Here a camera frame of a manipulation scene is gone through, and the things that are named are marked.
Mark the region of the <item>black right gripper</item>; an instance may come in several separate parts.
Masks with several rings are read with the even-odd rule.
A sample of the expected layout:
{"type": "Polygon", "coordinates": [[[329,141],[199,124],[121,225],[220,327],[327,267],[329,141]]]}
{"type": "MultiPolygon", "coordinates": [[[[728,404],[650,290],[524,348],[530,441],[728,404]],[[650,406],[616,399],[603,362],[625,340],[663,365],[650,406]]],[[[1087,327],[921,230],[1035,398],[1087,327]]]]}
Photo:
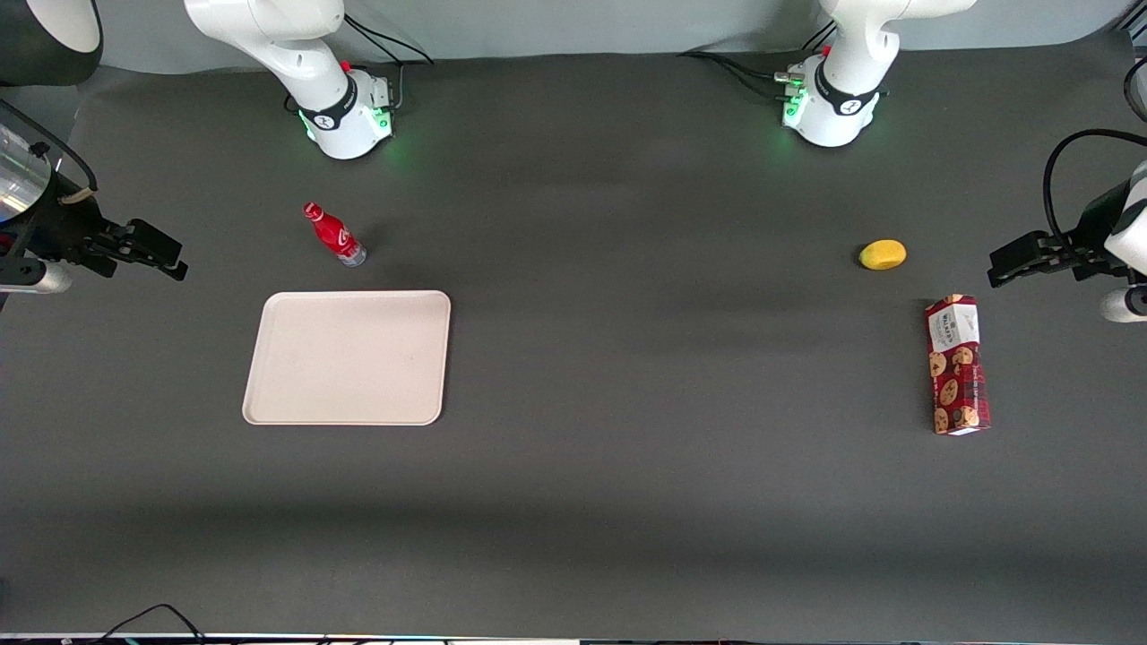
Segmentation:
{"type": "Polygon", "coordinates": [[[181,261],[184,244],[142,219],[116,226],[99,211],[95,199],[62,204],[60,197],[73,194],[78,185],[64,176],[53,176],[47,194],[37,201],[31,252],[41,261],[70,262],[101,277],[114,277],[117,262],[136,262],[157,269],[175,281],[184,281],[188,265],[181,261]],[[91,244],[108,240],[112,230],[114,257],[91,244]]]}

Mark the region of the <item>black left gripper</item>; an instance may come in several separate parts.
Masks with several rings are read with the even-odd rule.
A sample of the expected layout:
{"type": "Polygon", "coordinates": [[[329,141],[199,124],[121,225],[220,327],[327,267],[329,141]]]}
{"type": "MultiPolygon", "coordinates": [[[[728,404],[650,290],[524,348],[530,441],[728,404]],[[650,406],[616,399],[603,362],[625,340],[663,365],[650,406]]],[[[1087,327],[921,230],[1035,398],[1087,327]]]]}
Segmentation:
{"type": "Polygon", "coordinates": [[[1068,269],[1074,269],[1074,280],[1113,275],[1111,262],[1130,262],[1123,244],[1108,242],[1129,226],[1132,218],[1126,215],[1130,194],[1131,180],[1124,179],[1087,204],[1078,223],[1079,261],[1072,258],[1058,238],[1045,231],[1032,231],[988,254],[988,285],[1000,288],[1019,278],[1068,269]]]}

